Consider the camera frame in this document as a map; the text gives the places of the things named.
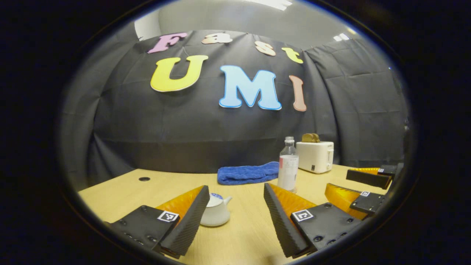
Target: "blue letter m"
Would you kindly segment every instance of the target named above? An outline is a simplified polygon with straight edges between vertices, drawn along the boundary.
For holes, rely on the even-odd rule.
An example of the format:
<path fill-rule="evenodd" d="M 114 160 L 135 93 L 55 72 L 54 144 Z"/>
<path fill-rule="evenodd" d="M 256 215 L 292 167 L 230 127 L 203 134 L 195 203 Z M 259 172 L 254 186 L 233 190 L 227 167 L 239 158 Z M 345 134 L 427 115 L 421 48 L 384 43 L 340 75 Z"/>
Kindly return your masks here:
<path fill-rule="evenodd" d="M 264 109 L 280 110 L 281 103 L 276 98 L 275 74 L 270 71 L 260 70 L 253 81 L 238 66 L 221 66 L 221 71 L 226 74 L 226 86 L 224 97 L 219 100 L 219 105 L 225 108 L 238 108 L 242 101 L 237 97 L 239 89 L 245 103 L 249 107 L 255 104 L 260 92 L 259 107 Z"/>

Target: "table surface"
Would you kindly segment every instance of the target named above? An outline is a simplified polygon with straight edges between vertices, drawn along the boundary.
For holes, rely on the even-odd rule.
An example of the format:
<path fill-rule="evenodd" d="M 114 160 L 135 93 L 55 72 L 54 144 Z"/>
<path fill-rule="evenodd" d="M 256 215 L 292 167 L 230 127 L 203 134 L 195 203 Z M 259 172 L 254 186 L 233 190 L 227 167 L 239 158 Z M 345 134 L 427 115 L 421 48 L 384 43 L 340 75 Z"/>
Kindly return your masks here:
<path fill-rule="evenodd" d="M 298 170 L 297 195 L 315 203 L 327 202 L 327 183 L 353 190 L 385 194 L 386 190 L 346 180 L 347 166 L 333 165 L 331 171 L 314 174 Z M 149 177 L 149 181 L 139 181 Z M 276 184 L 277 179 L 269 181 Z M 223 197 L 232 196 L 227 205 L 230 220 L 219 227 L 200 226 L 185 256 L 178 261 L 202 265 L 280 265 L 293 261 L 283 254 L 265 200 L 264 183 L 226 186 L 217 174 L 182 174 L 136 169 L 79 192 L 83 201 L 103 221 L 115 222 L 141 205 L 156 207 L 201 185 Z"/>

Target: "toaster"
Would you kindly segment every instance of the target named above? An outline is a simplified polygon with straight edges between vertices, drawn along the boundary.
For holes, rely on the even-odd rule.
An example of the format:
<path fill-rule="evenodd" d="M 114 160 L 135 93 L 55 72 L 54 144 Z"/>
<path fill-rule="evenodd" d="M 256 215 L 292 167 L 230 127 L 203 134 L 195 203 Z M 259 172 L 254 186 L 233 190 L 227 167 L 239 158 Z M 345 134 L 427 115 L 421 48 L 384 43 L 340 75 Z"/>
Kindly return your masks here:
<path fill-rule="evenodd" d="M 296 150 L 299 154 L 299 168 L 316 174 L 332 169 L 333 142 L 297 142 Z"/>

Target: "teapot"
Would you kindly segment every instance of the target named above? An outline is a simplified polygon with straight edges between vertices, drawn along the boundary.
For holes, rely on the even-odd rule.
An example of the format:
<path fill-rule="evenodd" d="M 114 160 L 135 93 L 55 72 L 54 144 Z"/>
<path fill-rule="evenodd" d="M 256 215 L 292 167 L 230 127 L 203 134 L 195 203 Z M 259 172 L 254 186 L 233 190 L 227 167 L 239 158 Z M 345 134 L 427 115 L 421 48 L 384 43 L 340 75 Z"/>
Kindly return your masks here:
<path fill-rule="evenodd" d="M 231 196 L 224 199 L 217 193 L 210 193 L 209 201 L 201 217 L 200 224 L 205 226 L 218 226 L 229 221 L 227 204 L 231 199 Z"/>

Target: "teapot lid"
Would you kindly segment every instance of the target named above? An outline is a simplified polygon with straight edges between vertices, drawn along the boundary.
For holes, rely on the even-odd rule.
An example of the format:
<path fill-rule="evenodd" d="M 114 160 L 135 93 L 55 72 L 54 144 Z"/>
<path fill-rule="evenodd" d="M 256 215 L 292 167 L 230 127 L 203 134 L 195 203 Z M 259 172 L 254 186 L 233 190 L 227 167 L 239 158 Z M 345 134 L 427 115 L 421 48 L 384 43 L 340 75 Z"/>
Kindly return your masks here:
<path fill-rule="evenodd" d="M 206 207 L 218 206 L 223 202 L 222 196 L 217 193 L 210 193 L 209 201 Z"/>

